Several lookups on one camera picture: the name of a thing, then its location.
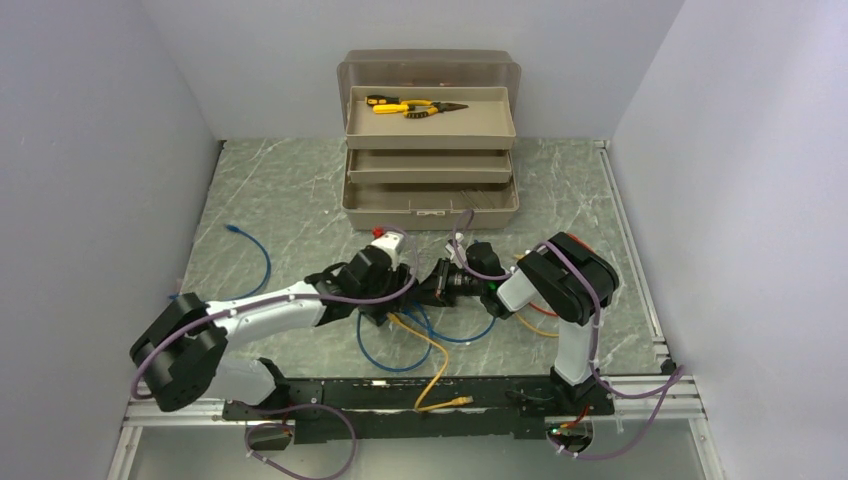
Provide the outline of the blue ethernet cable long loop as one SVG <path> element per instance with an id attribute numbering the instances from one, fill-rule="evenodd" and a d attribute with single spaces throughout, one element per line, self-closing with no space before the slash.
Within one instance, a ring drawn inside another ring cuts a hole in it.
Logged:
<path id="1" fill-rule="evenodd" d="M 413 333 L 421 330 L 414 328 Z M 357 347 L 369 364 L 383 372 L 407 374 L 427 365 L 434 347 L 414 334 L 389 321 L 377 326 L 363 314 L 356 317 Z"/>

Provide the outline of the black network switch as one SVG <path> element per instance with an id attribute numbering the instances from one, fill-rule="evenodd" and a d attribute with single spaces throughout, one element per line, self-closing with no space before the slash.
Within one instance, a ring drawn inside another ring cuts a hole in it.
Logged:
<path id="1" fill-rule="evenodd" d="M 380 327 L 388 321 L 389 313 L 403 313 L 411 307 L 407 301 L 393 300 L 391 302 L 366 305 L 360 308 L 360 312 L 375 326 Z"/>

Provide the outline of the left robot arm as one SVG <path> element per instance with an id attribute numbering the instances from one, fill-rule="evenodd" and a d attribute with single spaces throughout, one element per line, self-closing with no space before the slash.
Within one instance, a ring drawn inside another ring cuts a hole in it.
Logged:
<path id="1" fill-rule="evenodd" d="M 212 396 L 241 400 L 264 420 L 279 417 L 288 402 L 279 370 L 267 360 L 227 361 L 225 354 L 398 299 L 415 281 L 415 268 L 400 260 L 405 242 L 398 232 L 385 233 L 350 261 L 271 293 L 207 302 L 194 293 L 179 295 L 129 350 L 137 368 L 132 397 L 173 412 Z"/>

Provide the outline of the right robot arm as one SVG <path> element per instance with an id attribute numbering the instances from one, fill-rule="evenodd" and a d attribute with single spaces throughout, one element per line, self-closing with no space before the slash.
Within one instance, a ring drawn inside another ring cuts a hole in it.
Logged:
<path id="1" fill-rule="evenodd" d="M 558 348 L 552 371 L 559 379 L 551 388 L 557 411 L 574 415 L 590 399 L 588 386 L 596 371 L 597 315 L 620 286 L 618 274 L 577 237 L 558 232 L 526 252 L 507 271 L 487 242 L 446 245 L 440 259 L 417 290 L 421 304 L 452 307 L 458 297 L 477 297 L 487 313 L 506 319 L 536 300 L 559 318 Z"/>

